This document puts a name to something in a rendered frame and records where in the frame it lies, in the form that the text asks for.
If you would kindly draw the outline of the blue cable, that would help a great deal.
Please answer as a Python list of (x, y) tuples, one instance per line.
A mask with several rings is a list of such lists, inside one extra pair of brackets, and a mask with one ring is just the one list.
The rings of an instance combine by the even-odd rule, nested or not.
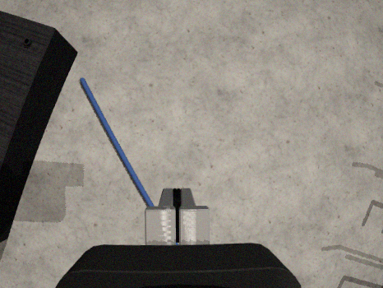
[(116, 148), (118, 154), (120, 155), (121, 159), (122, 159), (122, 162), (124, 163), (124, 165), (126, 166), (130, 176), (132, 177), (133, 181), (135, 182), (136, 186), (138, 187), (142, 197), (145, 199), (148, 207), (154, 207), (154, 204), (153, 202), (150, 200), (150, 197), (148, 196), (147, 192), (145, 191), (144, 187), (142, 186), (141, 184), (141, 181), (138, 179), (134, 169), (132, 168), (131, 164), (129, 163), (127, 157), (125, 156), (122, 148), (120, 147), (119, 143), (118, 143), (118, 140), (116, 139), (116, 137), (114, 136), (113, 134), (113, 131), (111, 130), (110, 126), (108, 125), (108, 122), (106, 120), (106, 118), (104, 117), (100, 107), (98, 106), (90, 88), (88, 87), (86, 81), (85, 81), (85, 78), (81, 78), (80, 79), (80, 82), (85, 90), (85, 93), (88, 95), (89, 99), (90, 99), (90, 102), (91, 104), (93, 105), (94, 109), (95, 109), (95, 112), (98, 114), (99, 116), (99, 119), (101, 121), (101, 123), (103, 124), (108, 136), (110, 137), (114, 147)]

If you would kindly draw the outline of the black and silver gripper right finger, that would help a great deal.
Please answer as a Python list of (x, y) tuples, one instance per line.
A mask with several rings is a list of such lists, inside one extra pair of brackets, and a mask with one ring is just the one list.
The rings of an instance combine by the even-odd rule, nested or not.
[(196, 206), (189, 188), (177, 188), (179, 245), (210, 244), (210, 209)]

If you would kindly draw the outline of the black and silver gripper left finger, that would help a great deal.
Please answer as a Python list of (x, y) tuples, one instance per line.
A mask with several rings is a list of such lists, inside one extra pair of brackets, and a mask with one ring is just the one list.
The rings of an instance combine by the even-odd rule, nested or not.
[(145, 245), (176, 245), (177, 242), (177, 189), (164, 188), (159, 205), (145, 209)]

